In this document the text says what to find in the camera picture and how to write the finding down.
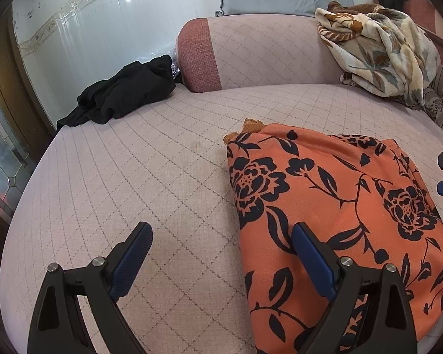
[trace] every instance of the silver bolt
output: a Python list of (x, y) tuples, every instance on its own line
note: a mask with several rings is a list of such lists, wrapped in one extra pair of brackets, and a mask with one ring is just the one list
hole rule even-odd
[(397, 271), (397, 267), (393, 263), (386, 264), (385, 268), (391, 273), (395, 273)]
[(341, 257), (340, 262), (343, 266), (351, 266), (354, 261), (350, 257)]
[(104, 257), (97, 257), (92, 260), (92, 265), (96, 267), (102, 266), (104, 263), (105, 263)]
[(48, 272), (54, 273), (58, 268), (59, 268), (59, 264), (57, 264), (56, 262), (52, 262), (48, 265)]

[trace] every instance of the fold in orange cloth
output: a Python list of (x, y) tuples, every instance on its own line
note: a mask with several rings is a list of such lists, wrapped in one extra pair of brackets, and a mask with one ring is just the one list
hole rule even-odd
[[(248, 123), (256, 132), (225, 141), (258, 354), (295, 354), (327, 306), (292, 248), (300, 221), (359, 265), (394, 263), (422, 338), (443, 311), (443, 222), (414, 163), (394, 140)], [(338, 352), (355, 344), (366, 302)]]

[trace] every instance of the orange floral fabric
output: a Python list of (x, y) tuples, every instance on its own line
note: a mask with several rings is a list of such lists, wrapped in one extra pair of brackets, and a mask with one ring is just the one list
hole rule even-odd
[[(227, 149), (258, 354), (295, 354), (327, 306), (292, 247), (300, 221), (359, 265), (394, 263), (424, 336), (443, 311), (443, 222), (395, 141), (271, 124)], [(366, 303), (358, 299), (338, 352), (354, 345)]]

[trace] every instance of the patterned upholstery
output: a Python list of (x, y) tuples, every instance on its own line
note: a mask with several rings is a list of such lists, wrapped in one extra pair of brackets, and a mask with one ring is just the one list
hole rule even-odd
[(219, 87), (337, 84), (343, 72), (321, 43), (315, 18), (283, 14), (192, 20), (179, 35), (178, 60), (187, 86), (194, 92)]
[[(436, 163), (443, 132), (423, 112), (340, 85), (200, 94), (178, 85), (167, 100), (122, 119), (64, 127), (39, 162), (11, 223), (0, 272), (1, 312), (19, 354), (26, 353), (46, 266), (87, 265), (142, 220), (154, 228), (154, 244), (118, 305), (148, 352), (255, 353), (222, 142), (246, 117), (395, 139), (443, 218), (435, 192), (443, 180)], [(107, 352), (82, 305), (97, 352)], [(443, 315), (438, 324), (429, 345), (443, 330)]]

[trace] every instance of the floral vine pattern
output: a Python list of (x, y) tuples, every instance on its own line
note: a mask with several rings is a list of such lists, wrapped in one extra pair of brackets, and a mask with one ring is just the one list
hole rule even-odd
[[(367, 257), (375, 267), (381, 267), (390, 261), (392, 255), (395, 255), (396, 260), (398, 258), (397, 252), (391, 252), (386, 239), (371, 239), (374, 232), (377, 233), (377, 225), (374, 222), (371, 224), (371, 217), (364, 211), (364, 207), (360, 209), (360, 203), (364, 201), (363, 198), (375, 198), (375, 206), (380, 203), (383, 209), (381, 216), (389, 218), (388, 225), (396, 225), (395, 232), (388, 235), (388, 238), (399, 238), (412, 244), (404, 248), (403, 257), (400, 255), (402, 262), (395, 262), (400, 267), (400, 276), (409, 301), (411, 304), (415, 302), (414, 292), (417, 289), (421, 292), (421, 300), (424, 299), (424, 291), (429, 294), (424, 304), (412, 305), (414, 318), (419, 317), (417, 307), (424, 318), (437, 307), (442, 311), (443, 266), (436, 267), (436, 257), (439, 254), (440, 262), (443, 262), (443, 224), (409, 157), (391, 140), (381, 142), (362, 135), (321, 135), (324, 142), (330, 139), (336, 143), (332, 148), (335, 151), (324, 162), (323, 158), (317, 159), (314, 153), (303, 146), (299, 137), (302, 129), (284, 126), (285, 133), (279, 134), (278, 128), (279, 125), (272, 135), (264, 133), (264, 130), (263, 133), (253, 133), (255, 137), (251, 133), (242, 133), (228, 144), (230, 184), (235, 194), (242, 235), (256, 235), (255, 229), (250, 227), (251, 223), (255, 223), (257, 228), (265, 224), (264, 230), (270, 241), (266, 245), (273, 243), (279, 249), (276, 254), (284, 262), (295, 262), (296, 253), (292, 247), (289, 227), (302, 219), (289, 219), (293, 212), (286, 205), (292, 203), (289, 193), (301, 185), (305, 188), (302, 195), (324, 198), (329, 206), (336, 203), (333, 205), (336, 211), (354, 214), (355, 221), (351, 221), (351, 226), (330, 235), (326, 242), (337, 252), (355, 251)], [(340, 152), (339, 142), (348, 144), (345, 149), (349, 153)], [(385, 175), (383, 170), (374, 165), (378, 161), (387, 165)], [(342, 171), (348, 180), (343, 177), (335, 179), (332, 166), (334, 175)], [(398, 179), (394, 177), (403, 177), (402, 184), (397, 185)], [(424, 251), (423, 256), (418, 258), (417, 251)], [(255, 269), (245, 275), (251, 317), (266, 319), (266, 328), (273, 334), (273, 340), (277, 339), (280, 345), (287, 345), (288, 348), (284, 349), (286, 353), (300, 350), (315, 328), (303, 321), (295, 313), (296, 308), (292, 308), (289, 303), (299, 286), (299, 273), (293, 265), (290, 263), (273, 269), (272, 285), (263, 290), (264, 296), (259, 293), (260, 288), (252, 288), (257, 286), (255, 283), (261, 284), (267, 280), (266, 271)], [(338, 346), (338, 353), (347, 353), (354, 347), (366, 307), (367, 296), (359, 297), (350, 324)], [(261, 346), (256, 341), (257, 353), (269, 354), (269, 348)]]

